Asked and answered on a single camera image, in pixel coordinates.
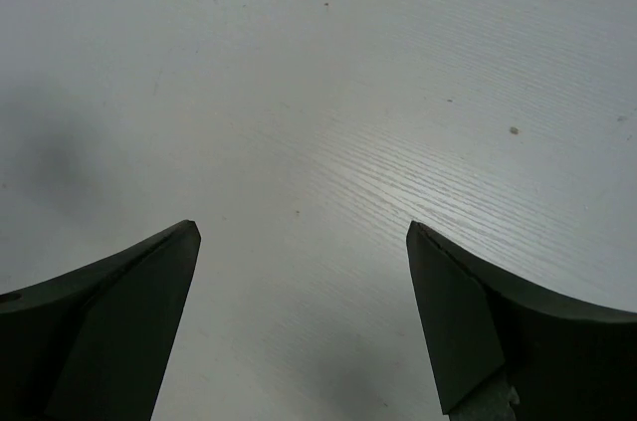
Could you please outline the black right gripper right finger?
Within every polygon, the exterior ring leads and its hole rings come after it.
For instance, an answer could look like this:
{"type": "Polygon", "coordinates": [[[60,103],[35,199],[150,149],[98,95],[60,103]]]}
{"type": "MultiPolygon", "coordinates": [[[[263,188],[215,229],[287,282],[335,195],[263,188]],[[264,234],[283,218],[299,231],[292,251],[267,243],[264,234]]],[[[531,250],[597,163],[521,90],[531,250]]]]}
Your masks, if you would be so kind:
{"type": "Polygon", "coordinates": [[[635,314],[537,285],[419,222],[406,246],[448,418],[635,418],[635,314]]]}

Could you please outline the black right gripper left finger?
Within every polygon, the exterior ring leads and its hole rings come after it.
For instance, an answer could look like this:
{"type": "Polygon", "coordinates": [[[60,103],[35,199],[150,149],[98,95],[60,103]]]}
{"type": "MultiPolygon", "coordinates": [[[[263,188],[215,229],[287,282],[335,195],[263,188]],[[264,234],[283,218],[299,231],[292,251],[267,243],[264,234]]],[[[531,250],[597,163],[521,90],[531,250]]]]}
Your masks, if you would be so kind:
{"type": "Polygon", "coordinates": [[[2,295],[2,419],[150,419],[200,243],[184,220],[2,295]]]}

